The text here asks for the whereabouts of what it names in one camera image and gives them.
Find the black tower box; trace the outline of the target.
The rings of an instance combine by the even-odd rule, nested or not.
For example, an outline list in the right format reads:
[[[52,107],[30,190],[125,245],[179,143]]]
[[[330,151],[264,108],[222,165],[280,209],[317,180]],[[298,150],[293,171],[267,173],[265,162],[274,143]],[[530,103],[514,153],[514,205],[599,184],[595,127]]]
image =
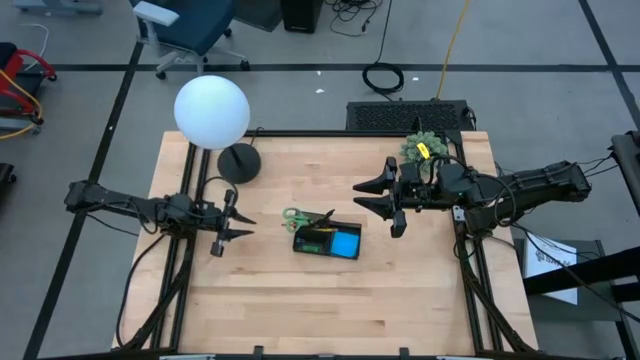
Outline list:
[[[314,33],[324,0],[280,0],[284,28],[290,32]]]

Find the black mesh desk organizer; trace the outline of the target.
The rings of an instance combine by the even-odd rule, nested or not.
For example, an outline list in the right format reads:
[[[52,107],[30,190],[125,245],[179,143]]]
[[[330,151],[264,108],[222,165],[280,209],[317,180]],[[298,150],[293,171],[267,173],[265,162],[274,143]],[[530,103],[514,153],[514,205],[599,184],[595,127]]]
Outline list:
[[[332,228],[338,229],[337,232],[348,232],[348,233],[359,235],[360,245],[361,245],[362,226],[360,224],[331,220],[331,225],[332,225]],[[323,243],[325,246],[325,252],[324,253],[306,253],[306,254],[327,256],[327,257],[334,257],[334,258],[343,258],[343,259],[350,259],[350,260],[358,259],[359,253],[360,253],[360,246],[359,246],[358,256],[356,258],[344,258],[344,257],[333,256],[330,254],[330,249],[331,249],[332,238],[336,232],[317,232],[311,229],[312,228],[302,228],[294,233],[293,244],[292,244],[292,250],[294,252],[298,252],[295,250],[295,245],[297,243],[314,242],[314,243]]]

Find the white globe table lamp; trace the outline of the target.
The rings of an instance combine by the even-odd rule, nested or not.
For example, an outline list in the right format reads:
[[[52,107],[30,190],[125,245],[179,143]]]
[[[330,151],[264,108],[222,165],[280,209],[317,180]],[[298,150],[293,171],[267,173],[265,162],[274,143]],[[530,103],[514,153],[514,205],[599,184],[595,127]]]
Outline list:
[[[258,150],[243,143],[251,109],[245,93],[234,82],[203,75],[179,90],[173,106],[176,126],[192,144],[219,152],[217,169],[233,184],[245,184],[261,170]]]

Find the grey side table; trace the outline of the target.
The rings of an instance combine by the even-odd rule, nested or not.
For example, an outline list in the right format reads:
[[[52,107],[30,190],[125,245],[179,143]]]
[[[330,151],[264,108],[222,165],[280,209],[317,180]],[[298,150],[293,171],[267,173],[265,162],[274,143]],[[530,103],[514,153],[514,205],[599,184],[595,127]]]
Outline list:
[[[518,252],[519,265],[522,270],[525,240],[522,238],[516,238],[514,242]],[[560,240],[559,242],[575,247],[579,252],[593,252],[599,256],[605,255],[600,240]],[[603,295],[607,300],[613,301],[613,296],[611,295],[611,284],[612,283],[610,281],[605,281],[594,283],[590,286]],[[603,300],[599,299],[594,293],[584,287],[570,290],[577,290],[577,305],[557,300],[546,295],[527,295],[530,312],[534,320],[562,322],[617,322],[622,320],[618,310],[607,305]]]

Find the blue sticky note pad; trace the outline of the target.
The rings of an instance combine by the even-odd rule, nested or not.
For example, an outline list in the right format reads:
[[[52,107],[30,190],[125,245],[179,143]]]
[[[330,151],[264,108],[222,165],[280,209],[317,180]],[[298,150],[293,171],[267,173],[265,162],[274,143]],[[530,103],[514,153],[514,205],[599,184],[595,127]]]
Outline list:
[[[336,232],[331,241],[330,254],[344,258],[356,258],[360,246],[360,236],[348,232]]]

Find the red cart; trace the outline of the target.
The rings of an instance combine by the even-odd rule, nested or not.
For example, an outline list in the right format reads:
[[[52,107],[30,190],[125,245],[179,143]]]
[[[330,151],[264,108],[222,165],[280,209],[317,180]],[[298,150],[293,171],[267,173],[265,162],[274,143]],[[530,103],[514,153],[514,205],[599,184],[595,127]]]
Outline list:
[[[44,80],[57,78],[40,55],[0,42],[0,141],[40,132],[44,108],[37,94]]]

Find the green handled scissors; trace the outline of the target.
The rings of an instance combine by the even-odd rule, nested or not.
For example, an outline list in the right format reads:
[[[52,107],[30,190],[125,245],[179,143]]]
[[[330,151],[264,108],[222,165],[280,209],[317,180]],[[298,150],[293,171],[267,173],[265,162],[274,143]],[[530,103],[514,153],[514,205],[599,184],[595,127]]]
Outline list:
[[[298,208],[285,208],[282,211],[283,226],[289,233],[295,233],[302,228],[321,228],[327,223],[325,218],[314,219]]]

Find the black ballpoint pen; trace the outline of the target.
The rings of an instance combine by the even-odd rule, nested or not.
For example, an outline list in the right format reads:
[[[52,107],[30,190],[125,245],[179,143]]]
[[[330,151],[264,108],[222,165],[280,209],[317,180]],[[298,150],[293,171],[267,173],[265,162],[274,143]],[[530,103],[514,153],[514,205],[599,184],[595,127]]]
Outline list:
[[[331,209],[325,214],[315,214],[311,217],[310,227],[311,228],[332,228],[331,225],[331,217],[334,214],[335,210]]]

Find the small potted green plant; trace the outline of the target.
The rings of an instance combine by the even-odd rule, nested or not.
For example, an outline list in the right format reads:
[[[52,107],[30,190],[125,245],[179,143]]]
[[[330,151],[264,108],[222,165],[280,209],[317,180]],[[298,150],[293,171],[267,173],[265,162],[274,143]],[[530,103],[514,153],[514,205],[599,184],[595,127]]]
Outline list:
[[[431,154],[429,159],[424,159],[416,148],[416,144],[420,142],[424,143],[428,147]],[[419,165],[423,175],[430,173],[430,160],[435,155],[445,155],[447,153],[448,147],[434,132],[431,131],[418,131],[415,134],[407,136],[406,142],[401,145],[400,150],[400,154],[404,157],[406,162],[417,163]]]

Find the black keyboard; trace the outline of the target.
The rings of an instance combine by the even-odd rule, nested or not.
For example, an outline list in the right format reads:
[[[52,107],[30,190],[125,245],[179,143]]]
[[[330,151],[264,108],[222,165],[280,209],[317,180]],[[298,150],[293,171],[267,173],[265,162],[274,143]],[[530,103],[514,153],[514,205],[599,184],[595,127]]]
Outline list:
[[[346,129],[360,131],[472,131],[475,120],[465,100],[349,102]]]

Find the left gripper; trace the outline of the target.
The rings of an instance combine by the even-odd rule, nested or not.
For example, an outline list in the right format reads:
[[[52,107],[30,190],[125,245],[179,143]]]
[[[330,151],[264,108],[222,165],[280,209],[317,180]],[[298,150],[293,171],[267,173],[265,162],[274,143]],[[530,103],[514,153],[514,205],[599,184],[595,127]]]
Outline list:
[[[201,201],[199,203],[199,210],[204,217],[204,229],[217,233],[213,246],[223,246],[235,238],[253,234],[252,230],[230,228],[230,219],[246,224],[255,224],[255,221],[238,212],[235,208],[236,200],[237,192],[227,189],[222,209],[217,208],[213,202]]]

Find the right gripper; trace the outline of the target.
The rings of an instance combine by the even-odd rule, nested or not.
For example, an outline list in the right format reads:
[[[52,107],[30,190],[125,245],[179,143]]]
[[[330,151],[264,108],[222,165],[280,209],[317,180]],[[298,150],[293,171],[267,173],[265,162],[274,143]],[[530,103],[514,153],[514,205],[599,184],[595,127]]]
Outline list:
[[[419,211],[426,206],[427,192],[433,189],[422,177],[421,165],[425,160],[399,164],[395,157],[387,157],[381,175],[352,187],[362,193],[388,194],[381,197],[354,197],[353,201],[380,216],[392,219],[404,208]]]

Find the blue office chair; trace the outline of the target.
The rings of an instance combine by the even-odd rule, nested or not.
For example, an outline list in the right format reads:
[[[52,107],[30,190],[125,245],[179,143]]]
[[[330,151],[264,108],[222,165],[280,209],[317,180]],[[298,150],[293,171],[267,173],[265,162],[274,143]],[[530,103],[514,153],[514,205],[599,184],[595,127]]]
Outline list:
[[[137,41],[153,47],[161,63],[158,79],[180,62],[191,63],[196,73],[204,74],[211,51],[240,60],[243,71],[251,69],[246,56],[219,48],[216,42],[232,36],[230,24],[235,17],[234,0],[128,0],[136,17]]]

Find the white paper sheet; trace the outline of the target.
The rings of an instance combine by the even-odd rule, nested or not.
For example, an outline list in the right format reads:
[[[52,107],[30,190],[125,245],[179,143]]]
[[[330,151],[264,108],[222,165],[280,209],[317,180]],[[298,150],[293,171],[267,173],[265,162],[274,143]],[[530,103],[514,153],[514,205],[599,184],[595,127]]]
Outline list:
[[[577,249],[526,232],[524,240],[524,278],[534,277],[577,263]]]

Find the black metal beam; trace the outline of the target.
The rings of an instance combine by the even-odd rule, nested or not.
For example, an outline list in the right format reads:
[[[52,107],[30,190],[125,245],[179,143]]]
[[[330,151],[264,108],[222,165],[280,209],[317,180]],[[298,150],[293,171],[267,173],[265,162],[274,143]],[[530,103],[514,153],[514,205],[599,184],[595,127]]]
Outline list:
[[[640,247],[542,273],[523,280],[528,295],[555,292],[640,275]]]

